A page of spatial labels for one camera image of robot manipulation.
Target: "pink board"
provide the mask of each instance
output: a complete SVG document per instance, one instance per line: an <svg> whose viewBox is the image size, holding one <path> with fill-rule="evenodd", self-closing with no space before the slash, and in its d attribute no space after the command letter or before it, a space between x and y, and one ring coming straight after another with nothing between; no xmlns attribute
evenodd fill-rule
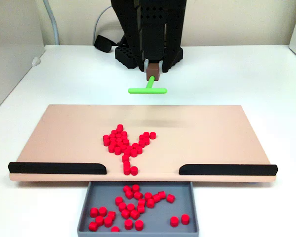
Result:
<svg viewBox="0 0 296 237"><path fill-rule="evenodd" d="M136 176L124 175L122 155L109 153L103 145L103 135L109 135L118 124L124 125L131 143L138 142L146 131L157 134L141 155L130 157L139 169ZM31 169L22 173L11 169L11 180L270 182L276 178L274 171L256 175L255 166L252 173L241 166L272 167L241 106L50 105L11 167L21 162L99 163L107 173L29 173ZM205 166L201 174L180 175L185 164Z"/></svg>

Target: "red plastic peg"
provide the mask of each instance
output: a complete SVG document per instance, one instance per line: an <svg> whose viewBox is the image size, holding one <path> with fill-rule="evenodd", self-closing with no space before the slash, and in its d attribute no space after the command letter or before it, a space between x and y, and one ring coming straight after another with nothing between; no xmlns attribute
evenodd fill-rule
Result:
<svg viewBox="0 0 296 237"><path fill-rule="evenodd" d="M133 221L132 220L126 220L125 221L125 229L127 229L129 231L132 228L133 228Z"/></svg>
<svg viewBox="0 0 296 237"><path fill-rule="evenodd" d="M160 199L165 199L165 198L166 198L166 193L165 193L165 191L160 191L160 192L158 192L158 195L159 195Z"/></svg>
<svg viewBox="0 0 296 237"><path fill-rule="evenodd" d="M96 209L95 207L90 209L90 217L92 218L96 218L98 216L98 209Z"/></svg>
<svg viewBox="0 0 296 237"><path fill-rule="evenodd" d="M102 226L103 223L104 223L103 216L97 216L97 217L95 218L95 223L97 223L98 226Z"/></svg>
<svg viewBox="0 0 296 237"><path fill-rule="evenodd" d="M137 206L137 211L142 214L145 212L145 207L144 206Z"/></svg>
<svg viewBox="0 0 296 237"><path fill-rule="evenodd" d="M137 156L137 149L132 149L132 150L130 151L130 156L131 156L131 157L136 157L136 156Z"/></svg>
<svg viewBox="0 0 296 237"><path fill-rule="evenodd" d="M98 229L98 225L97 225L97 223L95 223L95 222L91 222L91 223L89 224L89 231L97 231L97 229Z"/></svg>
<svg viewBox="0 0 296 237"><path fill-rule="evenodd" d="M99 215L100 216L106 216L107 215L107 209L105 207L100 207L99 208Z"/></svg>
<svg viewBox="0 0 296 237"><path fill-rule="evenodd" d="M122 154L122 151L121 151L121 149L120 149L120 147L115 147L114 148L114 153L115 153L115 155L120 155L120 154Z"/></svg>
<svg viewBox="0 0 296 237"><path fill-rule="evenodd" d="M139 145L140 147L144 148L144 147L145 147L145 141L144 141L144 140L140 140L140 141L138 142L138 145Z"/></svg>
<svg viewBox="0 0 296 237"><path fill-rule="evenodd" d="M115 211L109 211L108 212L108 217L111 217L112 220L115 220L115 218L116 218L116 212Z"/></svg>
<svg viewBox="0 0 296 237"><path fill-rule="evenodd" d="M153 200L152 198L149 199L149 200L147 201L146 206L147 206L148 208L154 208L154 200Z"/></svg>
<svg viewBox="0 0 296 237"><path fill-rule="evenodd" d="M114 153L115 146L109 145L109 153Z"/></svg>
<svg viewBox="0 0 296 237"><path fill-rule="evenodd" d="M127 210L127 209L123 210L123 211L122 211L122 217L123 217L124 219L128 219L128 218L130 217L130 212L129 212L129 210Z"/></svg>
<svg viewBox="0 0 296 237"><path fill-rule="evenodd" d="M151 132L149 138L150 139L156 139L156 133L155 132Z"/></svg>
<svg viewBox="0 0 296 237"><path fill-rule="evenodd" d="M107 217L104 219L104 226L109 228L113 225L113 219L111 217Z"/></svg>
<svg viewBox="0 0 296 237"><path fill-rule="evenodd" d="M120 232L119 227L113 226L111 232Z"/></svg>
<svg viewBox="0 0 296 237"><path fill-rule="evenodd" d="M154 200L154 203L160 202L160 196L159 196L159 194L153 195L152 198Z"/></svg>
<svg viewBox="0 0 296 237"><path fill-rule="evenodd" d="M138 184L134 184L132 187L133 192L139 192L140 191L140 186Z"/></svg>
<svg viewBox="0 0 296 237"><path fill-rule="evenodd" d="M145 139L144 139L144 142L145 142L145 145L146 145L146 146L149 145L149 144L150 144L150 140L149 140L149 138L145 138Z"/></svg>
<svg viewBox="0 0 296 237"><path fill-rule="evenodd" d="M134 198L139 200L139 199L143 198L143 194L141 192L135 192L134 193Z"/></svg>
<svg viewBox="0 0 296 237"><path fill-rule="evenodd" d="M138 200L138 206L145 206L146 200L145 199L139 199Z"/></svg>
<svg viewBox="0 0 296 237"><path fill-rule="evenodd" d="M129 156L128 155L123 155L122 156L122 162L125 162L125 161L129 161Z"/></svg>
<svg viewBox="0 0 296 237"><path fill-rule="evenodd" d="M143 153L142 147L137 147L136 150L137 150L137 154L139 154L139 155Z"/></svg>
<svg viewBox="0 0 296 237"><path fill-rule="evenodd" d="M177 227L179 225L179 219L176 216L171 217L170 226Z"/></svg>
<svg viewBox="0 0 296 237"><path fill-rule="evenodd" d="M189 216L186 214L183 214L181 217L181 222L183 225L188 225L189 224Z"/></svg>
<svg viewBox="0 0 296 237"><path fill-rule="evenodd" d="M123 210L125 210L126 209L126 203L124 203L124 202L122 202L122 203L120 203L119 205L118 205L118 210L120 211L120 212L122 212Z"/></svg>
<svg viewBox="0 0 296 237"><path fill-rule="evenodd" d="M128 185L125 185L124 188L123 188L123 191L124 191L124 192L132 191L132 187L130 187L130 186L128 186Z"/></svg>
<svg viewBox="0 0 296 237"><path fill-rule="evenodd" d="M127 196L128 199L132 199L134 197L134 193L132 191L127 191L125 195Z"/></svg>
<svg viewBox="0 0 296 237"><path fill-rule="evenodd" d="M145 193L145 200L148 201L150 198L152 198L152 194L151 193Z"/></svg>
<svg viewBox="0 0 296 237"><path fill-rule="evenodd" d="M130 168L130 173L131 173L132 175L137 175L137 174L138 174L138 168L137 168L137 166L132 166L132 167Z"/></svg>
<svg viewBox="0 0 296 237"><path fill-rule="evenodd" d="M128 204L128 205L127 205L127 210L129 210L129 211L133 211L133 210L135 210L135 205L132 204L132 203Z"/></svg>
<svg viewBox="0 0 296 237"><path fill-rule="evenodd" d="M122 202L124 202L122 197L116 197L115 198L115 205L119 206Z"/></svg>
<svg viewBox="0 0 296 237"><path fill-rule="evenodd" d="M136 210L132 210L130 213L130 216L134 219L137 220L140 217L140 213Z"/></svg>
<svg viewBox="0 0 296 237"><path fill-rule="evenodd" d="M175 199L176 199L175 196L173 196L172 194L168 194L166 200L167 200L167 202L169 202L169 203L173 203Z"/></svg>
<svg viewBox="0 0 296 237"><path fill-rule="evenodd" d="M138 220L135 222L135 229L137 231L142 231L144 229L144 222L141 220Z"/></svg>

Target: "green t-shaped tool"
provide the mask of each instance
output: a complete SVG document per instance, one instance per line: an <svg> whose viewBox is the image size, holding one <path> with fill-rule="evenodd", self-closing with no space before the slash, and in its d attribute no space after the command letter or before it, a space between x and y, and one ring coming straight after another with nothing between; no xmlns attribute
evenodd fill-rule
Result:
<svg viewBox="0 0 296 237"><path fill-rule="evenodd" d="M165 94L167 93L166 88L153 88L154 76L149 78L146 88L129 88L128 93L130 94Z"/></svg>

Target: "red cylinder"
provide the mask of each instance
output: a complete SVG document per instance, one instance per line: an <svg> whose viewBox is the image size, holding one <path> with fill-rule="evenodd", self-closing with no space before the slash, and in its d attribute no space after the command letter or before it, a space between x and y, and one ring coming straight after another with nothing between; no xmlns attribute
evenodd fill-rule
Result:
<svg viewBox="0 0 296 237"><path fill-rule="evenodd" d="M129 210L129 211L133 211L133 210L135 210L135 205L132 204L132 203L128 204L128 205L127 205L127 210Z"/></svg>
<svg viewBox="0 0 296 237"><path fill-rule="evenodd" d="M99 208L99 215L100 216L106 216L107 215L106 207L102 206L102 207Z"/></svg>
<svg viewBox="0 0 296 237"><path fill-rule="evenodd" d="M160 202L160 196L158 194L155 194L152 196L154 203Z"/></svg>
<svg viewBox="0 0 296 237"><path fill-rule="evenodd" d="M139 154L139 155L143 153L142 147L137 147L136 150L137 150L137 154Z"/></svg>
<svg viewBox="0 0 296 237"><path fill-rule="evenodd" d="M189 216L186 214L183 214L181 217L181 222L183 225L188 225L189 224Z"/></svg>
<svg viewBox="0 0 296 237"><path fill-rule="evenodd" d="M160 192L158 192L158 195L159 195L160 199L165 199L165 198L166 198L166 193L165 193L165 191L160 191Z"/></svg>
<svg viewBox="0 0 296 237"><path fill-rule="evenodd" d="M177 227L179 224L179 219L176 216L171 217L170 226Z"/></svg>
<svg viewBox="0 0 296 237"><path fill-rule="evenodd" d="M97 216L97 217L95 218L95 223L97 223L98 226L102 226L103 223L104 223L103 216Z"/></svg>
<svg viewBox="0 0 296 237"><path fill-rule="evenodd" d="M130 175L130 166L124 166L124 174Z"/></svg>
<svg viewBox="0 0 296 237"><path fill-rule="evenodd" d="M137 231L142 231L144 229L144 222L141 220L138 220L135 222L135 229Z"/></svg>
<svg viewBox="0 0 296 237"><path fill-rule="evenodd" d="M117 146L117 142L116 141L112 141L111 142L111 145L114 146L114 147L116 147Z"/></svg>
<svg viewBox="0 0 296 237"><path fill-rule="evenodd" d="M155 132L151 132L149 135L150 139L156 139L156 133Z"/></svg>
<svg viewBox="0 0 296 237"><path fill-rule="evenodd" d="M124 145L129 146L129 140L128 139L124 139L123 143L124 143Z"/></svg>
<svg viewBox="0 0 296 237"><path fill-rule="evenodd" d="M113 225L113 219L111 217L107 217L104 219L104 226L109 228Z"/></svg>
<svg viewBox="0 0 296 237"><path fill-rule="evenodd" d="M110 145L111 141L109 139L104 139L103 144L104 146L108 147Z"/></svg>
<svg viewBox="0 0 296 237"><path fill-rule="evenodd" d="M124 191L124 192L132 191L132 187L130 187L130 186L128 186L128 185L125 185L124 188L123 188L123 191Z"/></svg>
<svg viewBox="0 0 296 237"><path fill-rule="evenodd" d="M145 139L144 139L144 142L145 142L145 145L146 145L146 146L149 145L149 144L150 144L150 140L149 140L149 138L145 138Z"/></svg>
<svg viewBox="0 0 296 237"><path fill-rule="evenodd" d="M138 200L138 206L145 206L146 200L145 199L139 199Z"/></svg>
<svg viewBox="0 0 296 237"><path fill-rule="evenodd" d="M167 202L169 202L169 203L173 203L175 199L176 199L175 196L173 196L172 194L168 194L166 200L167 200Z"/></svg>
<svg viewBox="0 0 296 237"><path fill-rule="evenodd" d="M123 155L122 156L122 162L125 162L125 161L129 161L129 156L128 155Z"/></svg>
<svg viewBox="0 0 296 237"><path fill-rule="evenodd" d="M124 202L122 202L122 203L120 203L119 205L118 205L118 210L120 211L120 212L122 212L123 210L125 210L126 209L126 203L124 203Z"/></svg>
<svg viewBox="0 0 296 237"><path fill-rule="evenodd" d="M132 150L130 151L130 156L131 156L131 157L136 157L136 156L137 156L137 150L136 150L136 149L132 149Z"/></svg>
<svg viewBox="0 0 296 237"><path fill-rule="evenodd" d="M137 200L139 200L139 199L143 198L143 194L140 193L140 192L135 192L134 193L134 198L137 199Z"/></svg>
<svg viewBox="0 0 296 237"><path fill-rule="evenodd" d="M130 168L130 173L131 173L132 175L137 175L137 174L138 174L138 168L137 168L137 166L132 166L132 167Z"/></svg>
<svg viewBox="0 0 296 237"><path fill-rule="evenodd" d="M148 201L148 199L152 198L152 194L151 193L145 193L145 200Z"/></svg>
<svg viewBox="0 0 296 237"><path fill-rule="evenodd" d="M138 144L139 144L139 146L142 147L142 148L145 147L145 141L144 141L144 140L140 140L140 141L138 142Z"/></svg>
<svg viewBox="0 0 296 237"><path fill-rule="evenodd" d="M124 143L122 143L121 141L120 142L117 142L117 146L118 147L121 147L121 146L123 146L124 145Z"/></svg>
<svg viewBox="0 0 296 237"><path fill-rule="evenodd" d="M130 213L130 216L134 219L137 220L140 217L140 213L136 210L132 210Z"/></svg>
<svg viewBox="0 0 296 237"><path fill-rule="evenodd" d="M95 207L90 209L90 217L92 218L96 218L98 216L98 209L96 209Z"/></svg>
<svg viewBox="0 0 296 237"><path fill-rule="evenodd" d="M147 201L146 206L147 206L148 208L154 208L154 200L153 200L152 198L149 199L149 200Z"/></svg>
<svg viewBox="0 0 296 237"><path fill-rule="evenodd" d="M115 198L115 205L119 206L122 202L123 202L123 198L122 197L116 197Z"/></svg>
<svg viewBox="0 0 296 237"><path fill-rule="evenodd" d="M134 193L132 191L127 191L125 196L127 196L128 199L132 199L134 197Z"/></svg>
<svg viewBox="0 0 296 237"><path fill-rule="evenodd" d="M123 211L122 211L122 217L123 217L124 219L128 219L128 218L130 217L130 212L129 212L129 210L127 210L127 209L123 210Z"/></svg>
<svg viewBox="0 0 296 237"><path fill-rule="evenodd" d="M121 151L122 151L122 152L125 152L125 151L126 151L126 149L127 149L127 146L125 146L125 145L122 145L122 146L120 146L120 149L121 149Z"/></svg>
<svg viewBox="0 0 296 237"><path fill-rule="evenodd" d="M113 226L111 232L120 232L119 227Z"/></svg>
<svg viewBox="0 0 296 237"><path fill-rule="evenodd" d="M89 224L89 231L97 231L97 229L98 229L98 225L97 225L97 223L95 223L95 222L91 222L91 223Z"/></svg>
<svg viewBox="0 0 296 237"><path fill-rule="evenodd" d="M145 207L144 206L137 206L137 211L142 214L145 212Z"/></svg>
<svg viewBox="0 0 296 237"><path fill-rule="evenodd" d="M138 184L134 184L134 185L132 186L132 190L133 190L134 193L135 193L135 192L139 192L139 191L140 191L140 186L139 186Z"/></svg>
<svg viewBox="0 0 296 237"><path fill-rule="evenodd" d="M117 156L120 155L120 154L122 153L120 147L115 147L115 148L114 148L114 152L115 152L115 155L117 155Z"/></svg>
<svg viewBox="0 0 296 237"><path fill-rule="evenodd" d="M109 145L109 153L114 153L115 146Z"/></svg>
<svg viewBox="0 0 296 237"><path fill-rule="evenodd" d="M125 229L127 229L129 231L132 228L133 228L133 221L132 220L126 220L125 221Z"/></svg>

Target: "white table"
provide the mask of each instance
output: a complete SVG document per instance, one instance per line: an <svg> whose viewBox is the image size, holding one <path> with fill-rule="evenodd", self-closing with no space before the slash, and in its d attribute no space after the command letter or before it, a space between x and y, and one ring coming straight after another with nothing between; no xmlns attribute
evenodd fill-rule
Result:
<svg viewBox="0 0 296 237"><path fill-rule="evenodd" d="M48 104L240 104L272 164L269 184L196 183L201 237L296 236L296 56L285 45L185 47L155 87L92 46L46 46L0 106L0 236L77 236L87 183L17 183L15 161Z"/></svg>

